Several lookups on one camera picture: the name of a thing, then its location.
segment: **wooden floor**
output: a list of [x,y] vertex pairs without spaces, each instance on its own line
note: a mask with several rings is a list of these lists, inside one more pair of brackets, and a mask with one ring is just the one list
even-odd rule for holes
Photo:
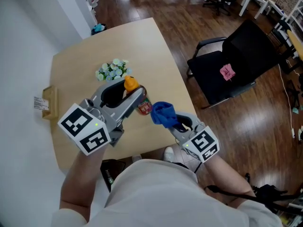
[[[203,3],[203,0],[99,0],[96,17],[108,28],[153,17],[175,59],[198,117],[220,140],[220,155],[240,174],[249,172],[254,185],[274,184],[294,192],[303,179],[303,157],[298,158],[302,146],[291,137],[288,102],[279,68],[263,74],[248,92],[206,111],[201,110],[208,103],[197,82],[186,77],[186,61],[192,57],[198,41],[229,36],[245,19],[253,19],[259,7],[251,2],[249,10],[239,17],[241,6],[237,3],[229,7],[230,17],[224,14],[218,17],[212,8],[203,8]],[[264,15],[255,22],[266,33],[272,28]],[[214,44],[202,52],[220,49],[221,44]],[[293,72],[290,77],[298,83],[298,76]],[[293,113],[295,132],[302,123],[302,112]],[[192,170],[196,168],[197,160],[178,146],[174,146],[174,150],[177,161]],[[160,158],[162,153],[160,149],[143,157]],[[197,177],[202,187],[211,183],[203,167]]]

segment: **person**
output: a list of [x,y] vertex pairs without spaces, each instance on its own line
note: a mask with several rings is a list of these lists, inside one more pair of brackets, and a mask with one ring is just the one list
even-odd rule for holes
[[[112,184],[104,209],[91,220],[90,207],[105,147],[89,156],[80,152],[62,185],[60,209],[52,227],[281,227],[278,216],[263,204],[235,199],[229,206],[208,196],[196,175],[173,164],[166,148],[164,161],[141,159]],[[204,163],[214,183],[227,192],[255,196],[249,183],[218,155]]]

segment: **pink cloth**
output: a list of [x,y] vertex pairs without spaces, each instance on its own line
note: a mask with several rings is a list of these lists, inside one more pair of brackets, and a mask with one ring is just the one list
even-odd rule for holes
[[232,70],[232,66],[227,64],[220,69],[220,73],[223,75],[224,79],[228,81],[232,78],[236,73]]

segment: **wooden holder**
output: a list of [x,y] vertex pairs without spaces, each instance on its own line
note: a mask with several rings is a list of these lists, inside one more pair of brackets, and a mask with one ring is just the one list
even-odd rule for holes
[[42,110],[42,118],[52,120],[58,118],[58,89],[49,86],[42,92],[42,98],[48,100],[49,110]]

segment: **black strap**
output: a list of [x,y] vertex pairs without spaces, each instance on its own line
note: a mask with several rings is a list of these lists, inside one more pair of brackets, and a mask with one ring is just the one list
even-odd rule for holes
[[[291,214],[296,214],[296,215],[303,216],[303,212],[301,212],[301,210],[289,209],[287,207],[278,205],[276,203],[273,203],[273,202],[270,202],[270,201],[267,201],[267,200],[264,200],[264,199],[260,199],[260,198],[257,198],[257,197],[252,197],[252,196],[249,196],[249,195],[246,195],[246,194],[234,194],[234,193],[226,192],[226,191],[221,190],[219,187],[217,187],[215,185],[207,186],[207,188],[209,190],[211,190],[212,192],[214,192],[214,193],[218,192],[218,193],[221,193],[221,194],[224,194],[224,195],[227,195],[227,196],[234,196],[234,197],[238,197],[238,198],[242,198],[242,199],[248,199],[248,200],[252,200],[252,201],[255,201],[255,202],[262,203],[270,210],[271,209],[276,209],[276,210],[280,210],[280,211],[283,211],[283,212],[286,212],[286,213],[291,213]],[[293,198],[297,198],[297,197],[298,197],[297,195],[290,195],[290,197],[287,198],[287,199],[293,199]]]

